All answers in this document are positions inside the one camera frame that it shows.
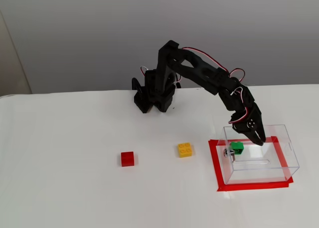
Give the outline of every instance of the white wall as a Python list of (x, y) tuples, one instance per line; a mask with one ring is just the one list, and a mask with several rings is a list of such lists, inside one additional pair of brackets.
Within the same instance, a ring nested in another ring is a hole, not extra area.
[[(319, 0), (0, 0), (34, 93), (130, 89), (168, 40), (246, 84), (318, 83)], [(184, 80), (182, 86), (194, 86)]]
[(0, 11), (0, 96), (30, 93), (30, 87)]

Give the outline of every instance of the robotic arm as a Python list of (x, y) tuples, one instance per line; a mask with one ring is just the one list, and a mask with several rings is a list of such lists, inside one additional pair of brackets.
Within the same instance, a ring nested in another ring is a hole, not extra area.
[[(184, 60), (193, 67), (182, 65)], [(157, 68), (145, 72), (145, 86), (140, 86), (136, 78), (132, 79), (132, 89), (137, 90), (134, 103), (143, 113), (153, 105), (163, 113), (167, 111), (175, 93), (176, 73), (213, 95), (219, 94), (227, 110), (235, 111), (229, 122), (233, 129), (253, 143), (263, 145), (266, 136), (261, 111), (249, 89), (222, 68), (211, 66), (191, 51), (179, 49), (172, 40), (159, 50)]]

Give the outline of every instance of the clear plastic box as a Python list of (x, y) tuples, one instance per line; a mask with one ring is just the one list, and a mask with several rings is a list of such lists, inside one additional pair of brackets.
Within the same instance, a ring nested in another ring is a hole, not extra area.
[[(284, 125), (264, 126), (266, 142), (253, 144), (232, 127), (224, 127), (217, 144), (218, 159), (225, 184), (288, 181), (299, 164)], [(234, 154), (232, 142), (242, 142), (241, 154)]]

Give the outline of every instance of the cable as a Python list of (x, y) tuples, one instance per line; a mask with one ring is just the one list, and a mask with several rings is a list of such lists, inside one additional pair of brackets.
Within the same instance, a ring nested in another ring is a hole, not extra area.
[(244, 79), (244, 77), (245, 77), (245, 75), (246, 75), (246, 72), (245, 72), (243, 69), (241, 69), (241, 68), (236, 68), (236, 69), (232, 70), (232, 72), (230, 72), (230, 74), (229, 74), (229, 77), (231, 77), (231, 74), (232, 74), (232, 73), (234, 73), (234, 72), (236, 72), (236, 71), (238, 71), (238, 70), (241, 70), (242, 72), (244, 72), (243, 77), (239, 80), (239, 82), (242, 82), (242, 80)]
[(205, 53), (204, 51), (201, 51), (201, 50), (198, 50), (198, 49), (192, 48), (192, 47), (183, 47), (182, 49), (183, 50), (194, 50), (194, 51), (197, 51), (199, 53), (202, 53), (203, 55), (207, 56), (209, 59), (214, 61), (220, 68), (222, 68), (223, 70), (225, 70), (226, 72), (229, 73), (229, 71), (224, 66), (222, 66), (217, 60), (215, 60), (213, 57), (211, 57), (209, 54)]
[(144, 67), (146, 70), (148, 70), (148, 68), (147, 68), (146, 66), (144, 66), (144, 65), (142, 65), (142, 66), (140, 67), (141, 73), (143, 74), (143, 76), (145, 76), (145, 74), (144, 74), (144, 72), (143, 72), (143, 70), (142, 70), (142, 67)]
[[(233, 95), (234, 92), (237, 92), (237, 89), (241, 89), (240, 98), (241, 98), (241, 102), (244, 104), (244, 100), (243, 100), (243, 88), (242, 88), (242, 87), (236, 88), (230, 95)], [(248, 115), (248, 108), (245, 107), (245, 110), (246, 110), (245, 115), (243, 115), (241, 118), (239, 118), (239, 119), (237, 119), (237, 120), (235, 120), (235, 121), (229, 121), (228, 123), (229, 123), (229, 124), (232, 124), (232, 123), (240, 122), (241, 120), (243, 120), (243, 119)]]
[(177, 74), (176, 74), (176, 81), (175, 81), (173, 84), (180, 82), (182, 78), (183, 78), (183, 76), (180, 75), (180, 78), (179, 78), (179, 80), (178, 80), (178, 77), (177, 77)]
[[(196, 51), (196, 52), (199, 52), (199, 53), (201, 53), (201, 54), (207, 56), (209, 59), (211, 59), (212, 61), (214, 61), (220, 68), (222, 68), (223, 70), (225, 70), (226, 72), (229, 73), (229, 71), (228, 71), (224, 66), (222, 66), (217, 60), (215, 60), (213, 57), (211, 57), (210, 55), (208, 55), (206, 52), (201, 51), (201, 50), (198, 50), (198, 49), (196, 49), (196, 48), (192, 48), (192, 47), (183, 47), (182, 49), (183, 49), (183, 50), (194, 50), (194, 51)], [(242, 80), (244, 79), (246, 73), (245, 73), (245, 71), (244, 71), (243, 69), (241, 69), (241, 68), (236, 68), (236, 69), (234, 69), (232, 72), (229, 73), (229, 77), (231, 77), (232, 73), (234, 73), (234, 72), (236, 72), (236, 71), (238, 71), (238, 70), (241, 70), (242, 72), (244, 72), (244, 76), (239, 80), (239, 82), (242, 82)]]

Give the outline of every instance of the green lego brick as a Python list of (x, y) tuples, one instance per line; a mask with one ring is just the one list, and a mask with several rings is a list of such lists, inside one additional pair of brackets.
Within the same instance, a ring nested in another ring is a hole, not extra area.
[(234, 150), (235, 155), (240, 155), (244, 150), (244, 144), (242, 142), (231, 142), (230, 147)]

